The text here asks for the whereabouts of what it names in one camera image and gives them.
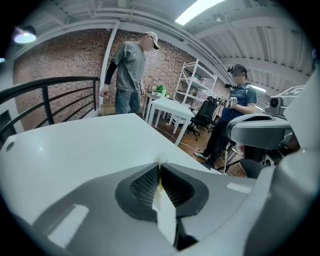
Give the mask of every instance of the white metal shelf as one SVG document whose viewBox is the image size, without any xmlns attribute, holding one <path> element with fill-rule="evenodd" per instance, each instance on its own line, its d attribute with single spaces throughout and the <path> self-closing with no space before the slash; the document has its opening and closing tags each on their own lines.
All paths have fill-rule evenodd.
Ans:
<svg viewBox="0 0 320 256">
<path fill-rule="evenodd" d="M 188 72 L 186 72 L 186 71 L 192 72 L 191 77 L 189 76 Z M 195 79 L 196 74 L 202 78 L 213 78 L 212 86 L 210 86 L 210 88 L 209 88 L 206 85 L 204 85 L 203 83 L 197 81 L 197 79 Z M 177 84 L 175 87 L 173 99 L 175 99 L 177 94 L 180 94 L 180 95 L 184 95 L 182 104 L 186 103 L 187 98 L 191 98 L 196 101 L 204 102 L 205 101 L 204 99 L 202 99 L 200 97 L 192 96 L 189 94 L 191 86 L 196 87 L 198 90 L 202 90 L 202 91 L 205 90 L 204 91 L 205 94 L 211 95 L 211 94 L 213 94 L 217 79 L 218 79 L 217 75 L 212 75 L 204 67 L 199 65 L 199 59 L 197 59 L 195 62 L 183 63 L 180 77 L 179 77 L 179 80 L 177 81 Z M 187 86 L 186 92 L 178 91 L 179 86 L 180 86 L 180 82 L 187 83 L 188 86 Z"/>
<path fill-rule="evenodd" d="M 181 92 L 181 91 L 177 91 L 176 93 L 177 93 L 177 94 L 180 94 L 180 95 L 186 95 L 185 92 Z M 205 100 L 202 99 L 202 98 L 197 98 L 197 97 L 192 96 L 192 95 L 190 95 L 190 94 L 188 94 L 187 97 L 192 98 L 192 99 L 194 99 L 194 100 L 196 100 L 196 101 L 200 101 L 200 102 L 204 102 L 204 101 L 205 101 Z"/>
<path fill-rule="evenodd" d="M 187 80 L 186 80 L 186 79 L 182 78 L 181 81 L 189 84 L 190 79 L 187 79 Z M 198 89 L 210 90 L 210 89 L 209 89 L 208 87 L 206 87 L 204 84 L 202 84 L 202 83 L 200 83 L 200 82 L 198 82 L 198 81 L 196 81 L 196 80 L 193 80 L 191 85 L 194 86 L 194 87 L 197 87 Z"/>
<path fill-rule="evenodd" d="M 215 76 L 213 74 L 211 74 L 209 71 L 207 71 L 204 67 L 202 67 L 201 65 L 199 64 L 196 64 L 194 62 L 192 63 L 187 63 L 185 64 L 185 69 L 190 71 L 190 72 L 193 72 L 194 69 L 195 69 L 195 66 L 196 66 L 196 70 L 195 70 L 195 73 L 197 75 L 199 75 L 200 77 L 202 78 L 213 78 L 213 79 L 216 79 Z"/>
</svg>

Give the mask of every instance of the wooden floor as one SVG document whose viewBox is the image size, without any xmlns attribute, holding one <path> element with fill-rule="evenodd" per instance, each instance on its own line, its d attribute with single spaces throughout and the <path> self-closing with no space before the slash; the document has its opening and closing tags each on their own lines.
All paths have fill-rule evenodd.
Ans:
<svg viewBox="0 0 320 256">
<path fill-rule="evenodd" d="M 156 122 L 156 118 L 153 119 L 152 125 L 154 126 Z M 159 123 L 157 128 L 155 128 L 159 133 L 161 133 L 163 136 L 165 136 L 167 139 L 169 139 L 171 142 L 175 143 L 177 137 L 179 136 L 180 133 L 180 128 L 177 129 L 176 133 L 173 134 L 174 132 L 174 125 L 172 124 L 171 126 L 168 125 L 169 119 L 163 119 L 162 115 L 159 119 Z M 211 133 L 208 133 L 208 130 L 205 128 L 202 128 L 199 130 L 201 133 L 198 141 L 196 140 L 195 135 L 192 132 L 189 132 L 188 130 L 185 132 L 184 136 L 181 139 L 181 142 L 179 144 L 179 148 L 182 149 L 184 152 L 186 152 L 190 157 L 194 158 L 196 161 L 202 163 L 204 162 L 203 159 L 197 157 L 194 155 L 195 150 L 196 151 L 203 151 L 208 143 L 208 140 L 211 136 Z M 224 165 L 222 159 L 219 159 L 216 163 L 216 167 L 222 167 Z M 243 177 L 246 176 L 245 172 L 242 170 L 241 166 L 239 164 L 235 164 L 229 168 L 229 173 L 228 175 L 232 176 L 238 176 L 238 177 Z"/>
</svg>

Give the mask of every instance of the black pants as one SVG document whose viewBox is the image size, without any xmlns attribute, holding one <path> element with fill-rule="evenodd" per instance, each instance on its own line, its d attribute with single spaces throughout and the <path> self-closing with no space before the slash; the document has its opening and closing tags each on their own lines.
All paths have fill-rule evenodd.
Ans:
<svg viewBox="0 0 320 256">
<path fill-rule="evenodd" d="M 206 149 L 203 152 L 205 157 L 210 157 L 206 161 L 207 164 L 213 166 L 215 162 L 221 157 L 222 152 L 226 149 L 228 142 L 227 137 L 227 125 L 226 121 L 220 119 L 211 132 L 211 137 L 206 145 Z"/>
</svg>

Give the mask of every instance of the baseball cap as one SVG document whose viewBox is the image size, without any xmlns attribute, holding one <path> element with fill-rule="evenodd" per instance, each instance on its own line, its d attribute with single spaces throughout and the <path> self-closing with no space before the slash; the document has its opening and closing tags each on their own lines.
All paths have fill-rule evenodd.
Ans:
<svg viewBox="0 0 320 256">
<path fill-rule="evenodd" d="M 159 45 L 158 45 L 158 36 L 155 32 L 153 31 L 149 31 L 149 32 L 144 32 L 145 35 L 149 35 L 152 40 L 153 40 L 153 43 L 154 43 L 154 46 L 153 48 L 158 50 L 159 49 Z"/>
</svg>

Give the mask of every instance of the white table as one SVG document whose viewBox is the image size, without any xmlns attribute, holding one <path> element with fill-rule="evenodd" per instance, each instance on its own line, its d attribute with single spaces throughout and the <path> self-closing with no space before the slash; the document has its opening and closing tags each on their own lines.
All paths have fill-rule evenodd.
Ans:
<svg viewBox="0 0 320 256">
<path fill-rule="evenodd" d="M 175 145 L 178 146 L 181 141 L 182 136 L 184 135 L 184 133 L 188 127 L 190 119 L 194 118 L 195 115 L 191 112 L 191 110 L 186 105 L 180 104 L 178 102 L 175 102 L 171 99 L 167 99 L 164 97 L 152 101 L 151 105 L 152 106 L 151 106 L 150 118 L 148 119 L 148 121 L 146 121 L 150 126 L 152 125 L 152 121 L 154 119 L 155 110 L 158 110 L 158 116 L 156 118 L 156 122 L 155 122 L 154 127 L 158 126 L 161 111 L 171 113 L 171 119 L 169 121 L 169 125 L 171 125 L 173 117 L 174 116 L 177 117 L 177 121 L 175 123 L 174 131 L 173 131 L 174 134 L 176 133 L 176 131 L 178 129 L 180 119 L 185 119 L 184 124 L 182 126 L 182 129 L 179 133 L 179 136 L 175 141 Z"/>
<path fill-rule="evenodd" d="M 48 206 L 86 181 L 153 163 L 160 153 L 170 163 L 210 172 L 136 114 L 25 131 L 9 137 L 0 151 L 1 193 L 13 213 L 33 224 Z"/>
<path fill-rule="evenodd" d="M 149 92 L 147 92 L 147 93 L 145 94 L 145 99 L 144 99 L 144 104 L 143 104 L 143 112 L 142 112 L 142 115 L 144 116 L 145 113 L 146 113 L 146 116 L 145 116 L 145 121 L 146 121 L 146 122 L 148 122 L 148 119 L 149 119 L 151 102 L 154 101 L 154 100 L 157 100 L 157 99 L 159 99 L 159 98 L 160 98 L 159 96 L 152 95 L 152 94 L 150 94 Z"/>
</svg>

